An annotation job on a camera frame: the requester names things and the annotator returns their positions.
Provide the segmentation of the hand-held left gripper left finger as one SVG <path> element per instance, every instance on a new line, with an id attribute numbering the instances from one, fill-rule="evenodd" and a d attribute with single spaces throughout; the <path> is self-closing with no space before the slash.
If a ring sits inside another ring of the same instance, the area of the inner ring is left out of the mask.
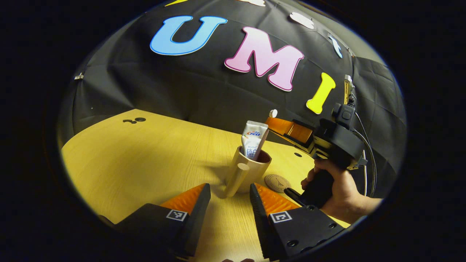
<path id="1" fill-rule="evenodd" d="M 177 257 L 196 254 L 211 188 L 203 183 L 163 204 L 147 203 L 114 225 L 118 232 L 158 244 Z"/>

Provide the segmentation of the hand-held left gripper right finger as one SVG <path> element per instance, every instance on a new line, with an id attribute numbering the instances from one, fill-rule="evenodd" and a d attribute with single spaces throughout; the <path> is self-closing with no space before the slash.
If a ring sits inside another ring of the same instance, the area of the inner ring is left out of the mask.
<path id="1" fill-rule="evenodd" d="M 270 261 L 314 251 L 344 232 L 317 207 L 299 206 L 261 184 L 250 185 L 249 197 L 262 255 Z"/>

